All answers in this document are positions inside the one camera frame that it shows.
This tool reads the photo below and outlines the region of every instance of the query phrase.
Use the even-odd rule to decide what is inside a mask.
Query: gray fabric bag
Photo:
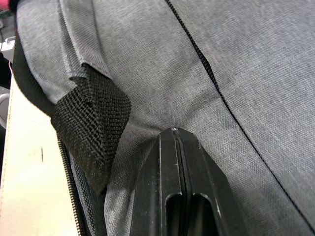
[[[83,64],[131,101],[104,201],[109,236],[129,235],[137,174],[169,127],[194,133],[222,169],[250,235],[315,233],[314,1],[22,0],[17,26],[52,103]],[[80,200],[94,235],[91,197]]]

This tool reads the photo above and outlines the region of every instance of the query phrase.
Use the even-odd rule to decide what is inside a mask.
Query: white surface
[[[0,236],[77,236],[50,119],[12,78],[0,190]]]

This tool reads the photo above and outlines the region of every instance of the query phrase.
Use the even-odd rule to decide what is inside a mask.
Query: black nylon webbing tab
[[[98,194],[109,181],[119,139],[129,119],[128,97],[107,77],[86,67],[87,78],[60,99],[51,118],[57,134]]]

